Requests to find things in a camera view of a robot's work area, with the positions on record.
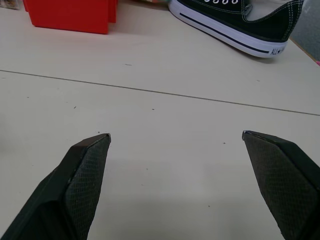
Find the black canvas sneaker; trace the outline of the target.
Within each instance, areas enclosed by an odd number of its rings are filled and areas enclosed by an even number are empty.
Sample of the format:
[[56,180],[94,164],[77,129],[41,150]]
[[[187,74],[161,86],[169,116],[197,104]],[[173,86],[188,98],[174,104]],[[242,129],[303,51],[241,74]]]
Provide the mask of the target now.
[[170,0],[182,22],[259,58],[274,58],[288,44],[305,0]]

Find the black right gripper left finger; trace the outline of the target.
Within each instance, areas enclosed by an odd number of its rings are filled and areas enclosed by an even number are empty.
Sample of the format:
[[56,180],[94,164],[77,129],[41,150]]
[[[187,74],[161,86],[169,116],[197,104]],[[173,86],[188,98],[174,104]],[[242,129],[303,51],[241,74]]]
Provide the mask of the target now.
[[111,136],[73,145],[35,188],[0,240],[87,240],[99,202]]

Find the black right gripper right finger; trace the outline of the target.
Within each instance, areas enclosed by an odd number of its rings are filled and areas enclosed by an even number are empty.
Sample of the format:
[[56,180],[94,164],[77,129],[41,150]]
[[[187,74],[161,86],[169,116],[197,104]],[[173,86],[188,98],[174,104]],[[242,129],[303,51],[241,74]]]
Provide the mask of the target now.
[[285,240],[320,240],[320,167],[295,143],[242,133],[260,193]]

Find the clear box of small items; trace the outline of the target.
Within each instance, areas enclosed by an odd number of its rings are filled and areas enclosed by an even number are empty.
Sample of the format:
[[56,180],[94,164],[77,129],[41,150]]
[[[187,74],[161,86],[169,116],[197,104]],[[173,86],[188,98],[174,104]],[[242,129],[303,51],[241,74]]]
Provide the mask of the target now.
[[0,0],[0,8],[19,10],[18,0]]

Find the red plastic bin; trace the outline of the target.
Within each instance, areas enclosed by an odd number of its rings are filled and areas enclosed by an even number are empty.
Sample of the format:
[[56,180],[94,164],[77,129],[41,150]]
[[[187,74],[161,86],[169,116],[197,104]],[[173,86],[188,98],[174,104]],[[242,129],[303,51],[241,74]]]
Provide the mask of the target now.
[[22,0],[35,27],[75,32],[108,33],[117,20],[119,0]]

